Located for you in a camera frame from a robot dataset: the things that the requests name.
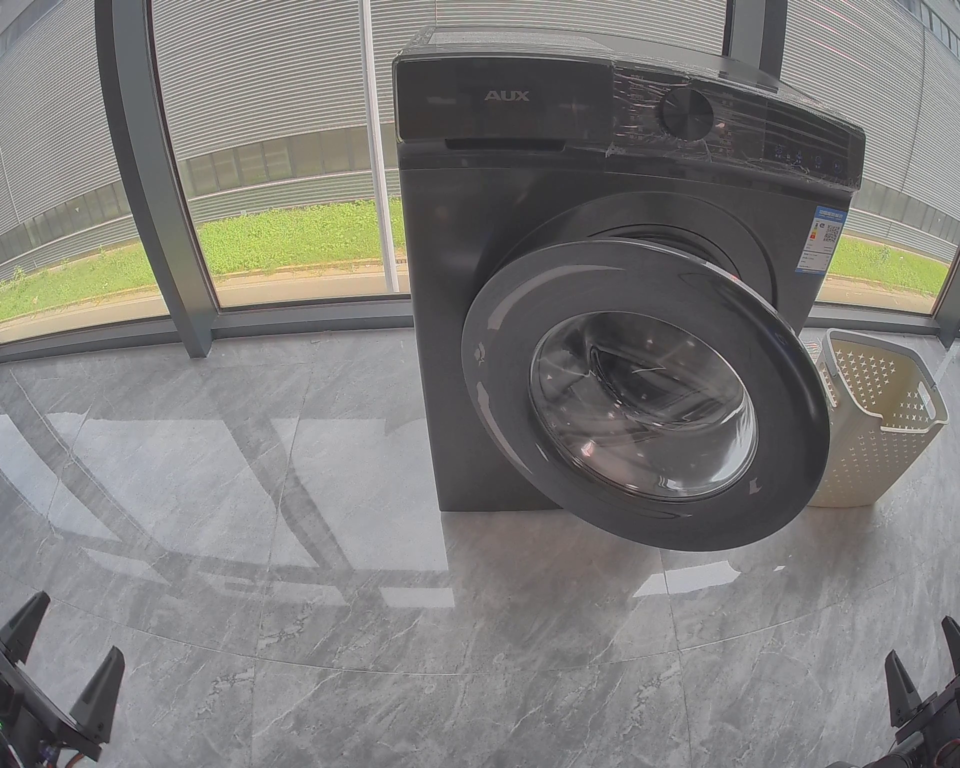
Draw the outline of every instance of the energy label sticker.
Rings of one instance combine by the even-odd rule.
[[[842,210],[817,206],[817,212],[810,225],[810,233],[806,236],[804,252],[800,254],[797,263],[797,272],[806,272],[810,275],[825,275],[833,252],[836,250],[840,232],[843,231],[847,214]]]

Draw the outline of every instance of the building facade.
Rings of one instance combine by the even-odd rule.
[[[718,0],[374,0],[389,189],[390,62],[421,26],[550,26],[719,53],[725,9]],[[356,0],[156,0],[154,28],[195,223],[372,197]],[[782,78],[867,132],[848,231],[950,261],[960,242],[953,0],[790,0]],[[0,279],[135,237],[100,93],[93,0],[4,0]]]

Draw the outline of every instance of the washing machine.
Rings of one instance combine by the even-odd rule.
[[[430,27],[393,78],[441,509],[562,508],[681,550],[789,522],[829,445],[796,332],[863,131],[614,36]]]

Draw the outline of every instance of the aux logo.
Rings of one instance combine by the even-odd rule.
[[[492,90],[487,94],[485,102],[529,102],[528,90]]]

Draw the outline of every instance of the control knob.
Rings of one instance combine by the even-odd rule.
[[[699,141],[713,129],[713,107],[699,90],[673,88],[660,102],[663,126],[684,141]]]

